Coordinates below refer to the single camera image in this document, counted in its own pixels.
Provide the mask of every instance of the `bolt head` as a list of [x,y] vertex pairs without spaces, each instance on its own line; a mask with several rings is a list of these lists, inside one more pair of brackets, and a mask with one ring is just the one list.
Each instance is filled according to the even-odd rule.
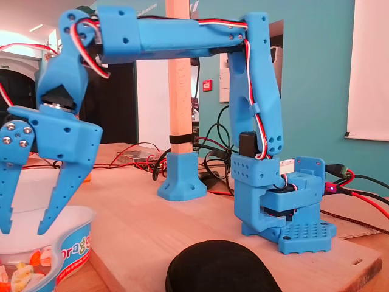
[[25,134],[30,134],[32,132],[32,129],[30,127],[24,127],[23,131]]
[[13,124],[13,123],[8,123],[8,124],[7,124],[7,130],[12,131],[12,130],[14,130],[14,129],[15,129],[15,124]]
[[2,138],[2,142],[4,144],[11,144],[12,140],[9,137],[4,137],[4,138]]
[[26,140],[22,140],[22,141],[19,142],[19,145],[22,148],[26,148],[28,146],[28,144],[29,143]]

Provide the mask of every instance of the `hole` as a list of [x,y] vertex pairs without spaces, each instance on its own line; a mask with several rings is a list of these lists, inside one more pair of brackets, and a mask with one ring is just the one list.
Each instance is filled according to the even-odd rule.
[[352,262],[351,262],[351,264],[353,265],[353,266],[356,266],[356,265],[358,265],[360,262],[362,262],[363,260],[362,259],[356,259],[356,260],[353,260]]

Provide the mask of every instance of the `red fire alarm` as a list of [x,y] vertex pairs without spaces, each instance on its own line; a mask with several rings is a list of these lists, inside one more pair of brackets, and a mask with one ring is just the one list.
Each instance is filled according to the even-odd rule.
[[212,91],[212,80],[204,80],[202,82],[202,90],[204,92]]

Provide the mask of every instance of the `ceiling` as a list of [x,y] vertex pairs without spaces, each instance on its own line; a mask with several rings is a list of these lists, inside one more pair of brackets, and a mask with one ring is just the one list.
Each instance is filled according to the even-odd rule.
[[[20,33],[43,42],[58,27],[63,12],[78,6],[90,6],[96,0],[5,0],[1,1],[0,30]],[[43,24],[37,30],[30,29]]]

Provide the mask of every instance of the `blue robotic arm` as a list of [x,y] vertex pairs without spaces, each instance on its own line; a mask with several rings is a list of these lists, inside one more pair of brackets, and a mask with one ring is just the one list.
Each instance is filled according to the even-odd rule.
[[[80,122],[74,117],[80,110],[88,76],[69,30],[79,20],[88,17],[79,10],[70,10],[62,15],[60,31],[63,51],[49,61],[47,71],[38,84],[39,111],[20,107],[9,109],[15,116],[27,119],[27,122],[18,121],[16,126],[18,129],[32,129],[35,136],[30,139],[36,140],[41,157],[64,162],[49,208],[40,224],[39,234],[48,230],[91,171],[102,134],[100,127]],[[202,25],[196,20],[138,19],[136,12],[129,7],[99,7],[98,20],[102,35],[103,63],[210,57],[227,52],[230,64],[230,120],[235,145],[242,148],[242,145],[249,144],[248,147],[252,147],[255,152],[265,152],[265,155],[271,156],[282,151],[280,95],[270,55],[266,13],[246,15],[243,21],[247,23],[247,30],[217,24]],[[77,32],[83,46],[91,44],[94,37],[92,28],[79,23]],[[249,68],[245,52],[246,41],[251,46]],[[252,100],[247,70],[251,75]],[[264,136],[268,147],[264,147],[261,139],[255,142],[245,140],[246,136],[243,134],[253,131],[254,116],[260,117],[263,123],[263,133],[260,132],[259,124],[255,131],[258,136]],[[3,139],[11,135],[7,127],[4,125],[0,131]],[[0,153],[7,154],[4,156],[6,159],[11,157],[8,154],[10,145],[3,143],[0,146]],[[15,173],[0,173],[7,185],[9,182],[8,188],[3,189],[6,191],[0,189],[7,198],[5,200],[0,197],[0,229],[3,233],[10,230],[11,202],[28,150],[24,152],[22,160],[12,158],[8,162],[17,166]],[[283,184],[278,159],[258,160],[244,153],[233,155],[235,214],[243,222],[244,234],[258,234],[277,242],[283,253],[327,251],[331,246],[331,237],[334,236],[333,228],[326,225],[324,229],[328,235],[321,236],[320,239],[313,239],[314,233],[311,232],[314,224],[317,226],[321,223],[318,202],[324,191],[325,165],[322,160],[313,158],[299,158],[299,161],[300,167],[296,167],[296,172],[289,175],[289,180],[298,190],[282,194],[274,192],[273,187]],[[282,212],[291,209],[295,214],[291,216],[291,220],[287,220]],[[288,230],[295,231],[299,224],[304,225],[301,238],[294,238],[293,235],[288,239],[288,235],[284,234],[289,234]]]

